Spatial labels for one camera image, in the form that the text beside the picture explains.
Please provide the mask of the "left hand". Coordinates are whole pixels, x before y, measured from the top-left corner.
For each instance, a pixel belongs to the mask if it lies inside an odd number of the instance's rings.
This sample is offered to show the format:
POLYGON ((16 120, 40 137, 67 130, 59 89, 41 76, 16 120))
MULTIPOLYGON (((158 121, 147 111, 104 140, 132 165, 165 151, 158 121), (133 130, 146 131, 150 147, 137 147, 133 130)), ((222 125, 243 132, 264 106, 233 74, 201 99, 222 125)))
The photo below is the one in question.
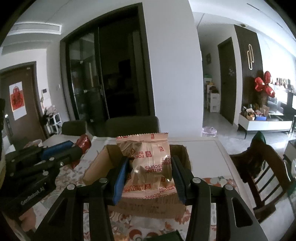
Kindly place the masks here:
POLYGON ((18 218, 17 223, 24 232, 28 232, 35 229, 36 220, 36 214, 31 207, 18 218))

